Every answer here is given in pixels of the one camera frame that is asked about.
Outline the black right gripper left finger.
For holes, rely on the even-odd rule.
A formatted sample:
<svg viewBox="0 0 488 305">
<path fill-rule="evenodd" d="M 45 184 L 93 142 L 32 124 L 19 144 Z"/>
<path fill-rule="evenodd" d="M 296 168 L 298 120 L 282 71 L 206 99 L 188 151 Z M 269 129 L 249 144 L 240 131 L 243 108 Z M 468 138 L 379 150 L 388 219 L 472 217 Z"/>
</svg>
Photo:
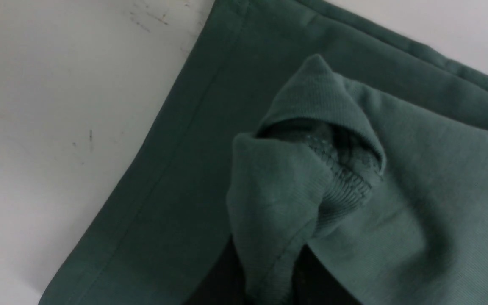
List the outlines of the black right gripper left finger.
<svg viewBox="0 0 488 305">
<path fill-rule="evenodd" d="M 233 238 L 185 305 L 245 305 L 245 279 Z"/>
</svg>

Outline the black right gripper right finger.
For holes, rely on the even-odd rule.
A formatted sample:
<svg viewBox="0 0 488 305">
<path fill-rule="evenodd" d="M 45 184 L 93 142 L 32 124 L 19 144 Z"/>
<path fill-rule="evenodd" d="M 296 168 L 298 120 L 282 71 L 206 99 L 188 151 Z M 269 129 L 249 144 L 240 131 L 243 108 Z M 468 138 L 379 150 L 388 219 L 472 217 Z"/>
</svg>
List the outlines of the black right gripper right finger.
<svg viewBox="0 0 488 305">
<path fill-rule="evenodd" d="M 308 245 L 300 251 L 291 276 L 288 305 L 360 305 L 314 255 Z"/>
</svg>

